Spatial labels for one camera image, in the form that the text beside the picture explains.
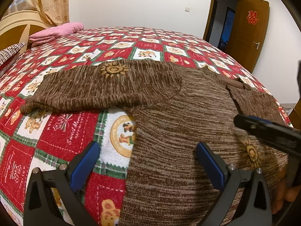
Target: sweater sleeve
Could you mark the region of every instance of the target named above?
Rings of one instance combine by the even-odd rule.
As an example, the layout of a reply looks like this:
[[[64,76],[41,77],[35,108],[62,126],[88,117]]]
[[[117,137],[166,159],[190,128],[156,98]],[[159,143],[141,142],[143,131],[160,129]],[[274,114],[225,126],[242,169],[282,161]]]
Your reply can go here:
[[[36,107],[53,112],[121,107],[131,113],[170,99],[181,82],[169,62],[117,60],[79,66],[45,75],[21,112]]]
[[[282,125],[285,124],[273,96],[254,90],[238,89],[233,86],[227,86],[227,88],[240,112],[244,115],[253,115]]]

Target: brown knit sweater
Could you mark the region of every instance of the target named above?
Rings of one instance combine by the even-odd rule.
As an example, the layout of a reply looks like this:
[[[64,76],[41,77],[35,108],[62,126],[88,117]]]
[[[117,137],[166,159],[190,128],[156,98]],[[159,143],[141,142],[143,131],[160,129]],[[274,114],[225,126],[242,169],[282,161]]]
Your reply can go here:
[[[271,195],[286,155],[234,127],[239,112],[283,124],[273,97],[208,68],[119,60],[44,76],[21,111],[119,106],[137,124],[119,226],[197,225],[216,200],[195,147],[204,141],[226,163],[262,167]],[[234,215],[239,190],[223,224]]]

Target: wooden headboard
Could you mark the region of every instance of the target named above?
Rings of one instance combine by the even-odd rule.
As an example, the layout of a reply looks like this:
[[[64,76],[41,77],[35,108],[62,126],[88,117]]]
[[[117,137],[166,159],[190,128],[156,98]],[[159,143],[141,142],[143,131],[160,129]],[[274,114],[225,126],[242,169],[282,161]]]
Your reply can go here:
[[[28,42],[30,35],[52,26],[38,11],[22,10],[11,13],[0,21],[0,50],[15,43]]]

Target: sun emblem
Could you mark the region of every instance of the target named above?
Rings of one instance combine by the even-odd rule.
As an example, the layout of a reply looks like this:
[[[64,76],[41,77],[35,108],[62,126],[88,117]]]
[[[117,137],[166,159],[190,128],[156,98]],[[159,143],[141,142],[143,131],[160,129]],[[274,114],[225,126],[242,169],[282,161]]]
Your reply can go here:
[[[240,150],[244,151],[243,157],[247,157],[246,165],[254,170],[261,165],[260,152],[257,151],[255,143],[250,139],[244,139],[241,141],[243,147]]]
[[[114,61],[104,64],[100,70],[102,71],[102,75],[106,75],[106,78],[108,76],[113,77],[114,75],[120,77],[120,75],[125,75],[125,72],[129,71],[129,67]]]

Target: blue gripper pad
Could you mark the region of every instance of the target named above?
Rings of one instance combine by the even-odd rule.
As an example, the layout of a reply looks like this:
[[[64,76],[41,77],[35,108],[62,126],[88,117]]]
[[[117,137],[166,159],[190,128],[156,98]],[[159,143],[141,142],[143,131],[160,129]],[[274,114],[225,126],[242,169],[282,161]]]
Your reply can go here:
[[[91,141],[84,151],[76,155],[69,163],[69,184],[73,192],[81,189],[85,184],[88,175],[94,168],[100,155],[100,146],[97,142]]]
[[[268,121],[266,119],[262,119],[262,118],[259,118],[259,117],[256,117],[256,116],[248,115],[248,117],[252,118],[254,120],[257,120],[257,121],[262,121],[262,122],[265,122],[265,123],[271,123],[270,121]]]
[[[214,154],[206,143],[198,143],[196,152],[198,161],[203,166],[213,187],[223,191],[228,179],[227,165],[223,159]]]

